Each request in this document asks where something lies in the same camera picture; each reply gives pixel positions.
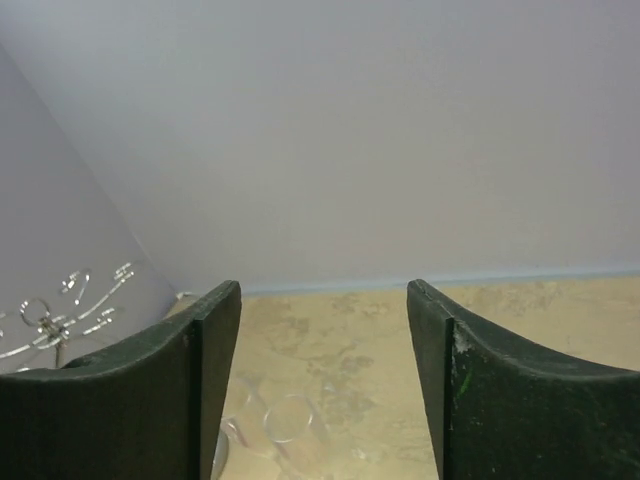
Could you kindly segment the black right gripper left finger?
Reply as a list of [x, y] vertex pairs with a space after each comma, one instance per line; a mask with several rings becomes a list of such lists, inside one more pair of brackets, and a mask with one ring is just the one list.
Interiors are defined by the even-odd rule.
[[238, 337], [241, 287], [59, 369], [1, 378], [5, 479], [207, 479]]

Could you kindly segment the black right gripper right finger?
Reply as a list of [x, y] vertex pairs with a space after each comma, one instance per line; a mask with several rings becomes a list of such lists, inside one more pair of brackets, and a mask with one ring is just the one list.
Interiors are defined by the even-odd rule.
[[547, 348], [427, 282], [407, 313], [442, 479], [635, 479], [639, 375]]

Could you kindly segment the clear champagne flute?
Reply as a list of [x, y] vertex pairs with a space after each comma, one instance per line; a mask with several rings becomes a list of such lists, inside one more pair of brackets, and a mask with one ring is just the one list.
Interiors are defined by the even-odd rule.
[[221, 427], [238, 445], [274, 461], [281, 479], [334, 477], [328, 430], [304, 394], [287, 394], [268, 404], [248, 380], [233, 378]]

